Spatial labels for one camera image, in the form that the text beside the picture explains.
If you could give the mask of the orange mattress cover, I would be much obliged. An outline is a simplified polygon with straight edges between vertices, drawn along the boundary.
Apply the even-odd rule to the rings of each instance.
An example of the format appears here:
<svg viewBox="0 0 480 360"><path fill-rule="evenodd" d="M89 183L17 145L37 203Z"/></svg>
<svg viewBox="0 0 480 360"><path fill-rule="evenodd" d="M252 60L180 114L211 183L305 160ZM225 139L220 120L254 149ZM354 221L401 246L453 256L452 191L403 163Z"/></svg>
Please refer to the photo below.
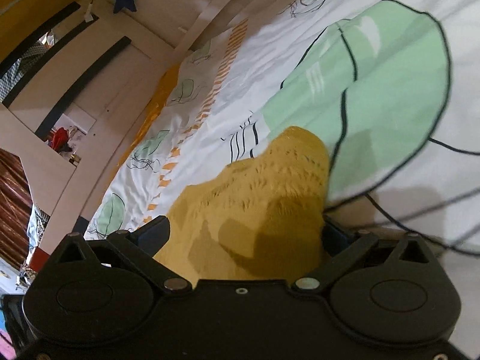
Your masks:
<svg viewBox="0 0 480 360"><path fill-rule="evenodd" d="M116 171L120 169L120 167L127 160L128 156L139 145L139 143L147 134L153 122L156 120L156 118L160 115L162 109L165 107L168 96L171 94L171 92L174 90L178 83L180 67L181 63L175 63L173 66L168 68L167 71L160 77L154 94L152 95L151 100L145 107L146 116L143 119L142 125L137 131L133 142L128 147L128 150L126 150L126 152L122 154L120 160L116 164Z"/></svg>

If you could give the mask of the beige wooden bed frame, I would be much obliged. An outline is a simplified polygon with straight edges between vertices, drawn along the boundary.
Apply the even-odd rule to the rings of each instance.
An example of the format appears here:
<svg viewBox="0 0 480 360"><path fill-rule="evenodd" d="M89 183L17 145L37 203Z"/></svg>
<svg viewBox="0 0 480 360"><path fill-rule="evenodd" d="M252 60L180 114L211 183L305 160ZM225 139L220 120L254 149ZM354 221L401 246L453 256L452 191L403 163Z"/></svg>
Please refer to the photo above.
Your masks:
<svg viewBox="0 0 480 360"><path fill-rule="evenodd" d="M86 128L80 162L52 212L40 249L50 254L82 219L90 219L120 155L145 118L162 74L192 47L245 16L289 0L136 0L134 13L114 13L112 0L95 0L95 41L128 45L80 92L69 116Z"/></svg>

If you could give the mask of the red clothes pile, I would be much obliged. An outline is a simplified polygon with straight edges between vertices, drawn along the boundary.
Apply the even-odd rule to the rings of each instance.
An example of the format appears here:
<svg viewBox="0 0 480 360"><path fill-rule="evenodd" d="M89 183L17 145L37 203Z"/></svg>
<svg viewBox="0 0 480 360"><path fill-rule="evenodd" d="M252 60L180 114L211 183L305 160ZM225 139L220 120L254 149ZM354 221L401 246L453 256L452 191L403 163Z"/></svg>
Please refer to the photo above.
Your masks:
<svg viewBox="0 0 480 360"><path fill-rule="evenodd" d="M63 159L72 162L72 157L77 153L84 135L77 126L59 127L50 131L47 144Z"/></svg>

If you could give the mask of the white leaf-print bed sheet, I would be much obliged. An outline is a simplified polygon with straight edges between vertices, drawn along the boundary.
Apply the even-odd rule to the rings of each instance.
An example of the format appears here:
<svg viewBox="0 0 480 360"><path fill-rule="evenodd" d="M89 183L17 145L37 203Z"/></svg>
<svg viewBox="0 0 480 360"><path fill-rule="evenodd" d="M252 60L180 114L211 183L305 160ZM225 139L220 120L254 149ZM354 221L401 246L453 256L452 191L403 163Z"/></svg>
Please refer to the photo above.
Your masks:
<svg viewBox="0 0 480 360"><path fill-rule="evenodd" d="M85 237L166 214L289 126L326 145L334 219L450 246L453 339L478 354L479 0L295 0L214 38L182 63Z"/></svg>

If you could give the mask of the mustard yellow knit garment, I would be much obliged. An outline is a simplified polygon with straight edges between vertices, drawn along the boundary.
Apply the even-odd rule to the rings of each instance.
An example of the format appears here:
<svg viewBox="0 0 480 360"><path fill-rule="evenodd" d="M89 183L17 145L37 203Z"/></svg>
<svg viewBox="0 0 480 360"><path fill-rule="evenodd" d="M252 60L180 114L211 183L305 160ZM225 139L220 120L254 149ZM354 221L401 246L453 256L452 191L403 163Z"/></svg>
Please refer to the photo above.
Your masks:
<svg viewBox="0 0 480 360"><path fill-rule="evenodd" d="M321 139L288 127L257 157L185 187L168 211L170 237L154 260L192 284L295 281L323 258L328 179Z"/></svg>

